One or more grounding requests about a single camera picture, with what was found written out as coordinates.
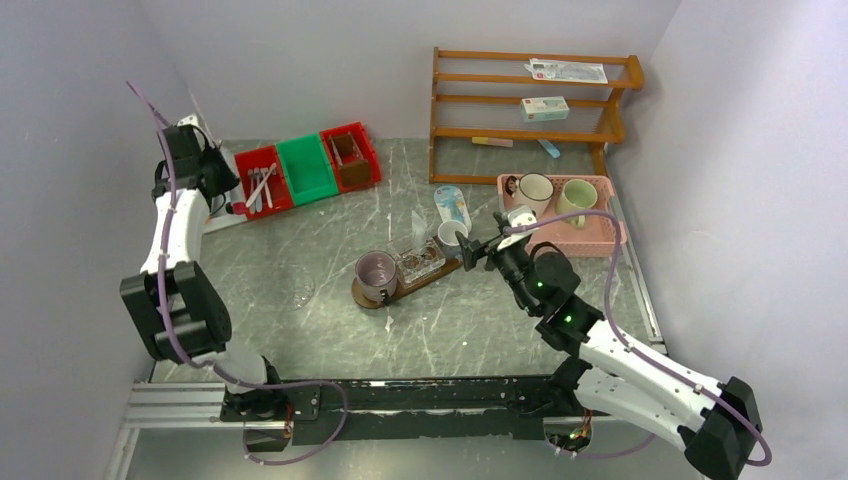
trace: green tray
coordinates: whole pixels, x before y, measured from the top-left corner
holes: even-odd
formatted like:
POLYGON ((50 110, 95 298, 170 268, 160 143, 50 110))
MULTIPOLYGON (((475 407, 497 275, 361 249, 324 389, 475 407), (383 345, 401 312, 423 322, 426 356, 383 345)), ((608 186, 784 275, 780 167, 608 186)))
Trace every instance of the green tray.
POLYGON ((320 135, 286 140, 276 147, 296 206, 339 194, 320 135))

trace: cup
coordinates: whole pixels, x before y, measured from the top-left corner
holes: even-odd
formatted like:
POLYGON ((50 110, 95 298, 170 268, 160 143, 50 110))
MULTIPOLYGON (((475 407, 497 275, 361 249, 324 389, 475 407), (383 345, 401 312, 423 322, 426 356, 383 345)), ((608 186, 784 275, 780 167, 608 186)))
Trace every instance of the cup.
MULTIPOLYGON (((559 194, 556 203, 556 212, 558 215, 564 213, 577 212, 587 210, 595 206, 598 202, 598 191, 586 180, 575 178, 565 182, 562 187, 562 193, 559 194)), ((586 226, 586 215, 572 217, 564 222, 568 222, 575 228, 583 228, 586 226)))
POLYGON ((551 197, 554 196, 554 184, 540 173, 528 173, 518 180, 515 191, 515 203, 530 207, 536 218, 545 213, 551 197))
POLYGON ((436 233, 436 238, 442 247, 442 253, 445 258, 455 258, 462 256, 462 251, 459 248, 459 240, 456 238, 457 232, 463 236, 468 236, 468 227, 464 223, 457 220, 447 220, 439 225, 439 230, 436 233))
POLYGON ((386 252, 368 252, 356 262, 356 281, 365 298, 388 305, 397 289, 397 265, 386 252))

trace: wooden coaster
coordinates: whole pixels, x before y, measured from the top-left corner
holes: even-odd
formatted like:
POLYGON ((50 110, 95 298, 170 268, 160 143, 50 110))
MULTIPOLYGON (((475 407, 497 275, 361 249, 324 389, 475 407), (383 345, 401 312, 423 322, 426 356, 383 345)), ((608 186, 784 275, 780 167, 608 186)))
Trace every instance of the wooden coaster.
MULTIPOLYGON (((461 260, 459 260, 458 258, 451 258, 450 260, 446 261, 445 264, 442 265, 442 268, 438 269, 436 273, 430 275, 427 278, 422 279, 420 282, 410 285, 409 287, 405 287, 403 285, 402 279, 398 278, 398 288, 395 290, 394 295, 392 295, 392 303, 397 302, 399 299, 409 295, 410 293, 418 290, 421 287, 425 287, 431 284, 432 282, 435 282, 436 280, 444 277, 445 275, 451 273, 452 271, 456 270, 461 266, 461 260)), ((369 300, 365 298, 365 295, 362 294, 362 287, 359 285, 359 282, 357 282, 355 278, 353 279, 353 285, 350 286, 350 294, 351 296, 353 296, 353 300, 357 304, 359 304, 360 307, 374 309, 385 306, 383 305, 383 302, 375 302, 374 300, 369 300)))

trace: pink plastic tray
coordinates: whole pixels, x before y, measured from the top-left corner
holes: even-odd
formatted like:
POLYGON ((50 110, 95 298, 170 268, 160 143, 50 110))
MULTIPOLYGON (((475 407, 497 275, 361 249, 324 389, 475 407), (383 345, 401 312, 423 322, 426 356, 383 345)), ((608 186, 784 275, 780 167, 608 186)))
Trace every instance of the pink plastic tray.
MULTIPOLYGON (((514 175, 516 178, 522 176, 520 173, 507 173, 498 176, 498 196, 504 210, 509 210, 515 205, 515 200, 504 193, 504 182, 510 175, 514 175)), ((574 178, 586 180, 598 190, 598 203, 595 204, 594 208, 609 211, 607 203, 610 197, 615 195, 609 178, 598 175, 547 175, 547 177, 554 184, 554 196, 540 220, 556 216, 556 199, 559 198, 565 182, 574 178)), ((621 224, 621 243, 623 245, 627 241, 627 233, 624 231, 624 222, 619 223, 621 224)), ((530 237, 527 251, 529 252, 533 246, 542 242, 551 242, 569 257, 609 257, 615 247, 615 228, 611 220, 598 216, 586 217, 586 226, 582 229, 577 229, 566 222, 552 223, 540 228, 530 237)))

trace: marble countertop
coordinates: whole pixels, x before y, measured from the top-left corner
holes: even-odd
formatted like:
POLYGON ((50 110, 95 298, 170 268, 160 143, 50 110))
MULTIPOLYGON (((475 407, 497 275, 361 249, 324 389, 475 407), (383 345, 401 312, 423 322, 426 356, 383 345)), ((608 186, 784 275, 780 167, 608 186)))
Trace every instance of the marble countertop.
MULTIPOLYGON (((230 142, 242 151, 269 142, 230 142)), ((200 264, 224 300, 233 336, 266 356, 286 379, 413 378, 552 373, 565 354, 545 344, 537 320, 515 305, 496 272, 482 264, 458 270, 388 309, 366 310, 350 295, 354 266, 370 250, 408 241, 411 210, 435 233, 435 185, 427 181, 427 140, 374 142, 383 181, 368 190, 321 200, 203 238, 200 264)), ((439 170, 498 174, 540 171, 592 174, 582 145, 562 146, 550 158, 535 142, 512 149, 444 141, 439 170)), ((461 185, 471 212, 472 238, 497 233, 494 186, 461 185)), ((582 283, 577 294, 602 305, 607 259, 572 259, 582 283)), ((636 338, 646 328, 645 297, 622 258, 612 290, 616 322, 636 338)), ((160 362, 155 382, 217 380, 160 362)))

